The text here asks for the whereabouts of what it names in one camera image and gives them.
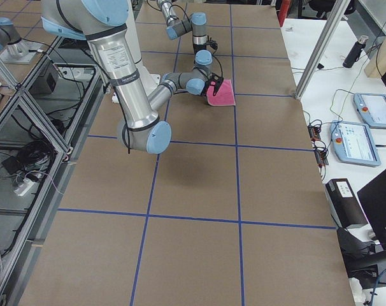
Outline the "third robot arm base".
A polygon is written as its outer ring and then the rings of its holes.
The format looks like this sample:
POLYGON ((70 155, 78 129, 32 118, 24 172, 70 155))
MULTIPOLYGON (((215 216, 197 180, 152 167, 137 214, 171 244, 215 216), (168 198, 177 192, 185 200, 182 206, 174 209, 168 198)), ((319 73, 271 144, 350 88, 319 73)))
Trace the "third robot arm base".
POLYGON ((29 44, 6 17, 0 17, 0 58, 6 64, 29 64, 34 58, 29 44))

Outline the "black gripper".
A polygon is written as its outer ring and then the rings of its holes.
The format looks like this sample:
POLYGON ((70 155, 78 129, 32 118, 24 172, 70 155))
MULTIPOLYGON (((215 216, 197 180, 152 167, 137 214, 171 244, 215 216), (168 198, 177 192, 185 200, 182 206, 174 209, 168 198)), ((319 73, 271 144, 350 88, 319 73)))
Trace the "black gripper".
POLYGON ((210 95, 216 96, 223 82, 223 79, 217 79, 217 76, 212 76, 210 79, 205 81, 201 96, 207 96, 209 89, 211 89, 210 95))

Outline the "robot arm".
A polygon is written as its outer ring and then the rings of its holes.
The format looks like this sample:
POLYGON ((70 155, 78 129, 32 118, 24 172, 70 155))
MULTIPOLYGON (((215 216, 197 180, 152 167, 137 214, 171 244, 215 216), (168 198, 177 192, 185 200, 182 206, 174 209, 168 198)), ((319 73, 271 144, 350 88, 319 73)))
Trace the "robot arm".
POLYGON ((41 20, 50 34, 85 40, 90 53, 113 87, 124 118, 117 137, 129 150, 149 154, 164 152, 171 141, 171 126, 161 120, 158 110, 180 89, 204 96, 210 87, 216 94, 224 81, 213 72, 213 56, 206 49, 205 13, 193 13, 184 20, 173 14, 171 1, 157 6, 167 22, 167 34, 175 39, 193 34, 194 67, 183 73, 168 73, 147 94, 141 73, 126 39, 127 21, 133 18, 129 1, 42 1, 41 20))
POLYGON ((161 11, 166 23, 166 33, 170 40, 175 40, 187 33, 192 34, 192 47, 196 54, 200 50, 206 50, 207 47, 218 50, 218 43, 207 33, 207 17, 204 12, 195 12, 187 15, 185 10, 174 1, 161 0, 156 1, 158 10, 161 11), (180 8, 185 15, 180 19, 174 11, 174 8, 180 8))

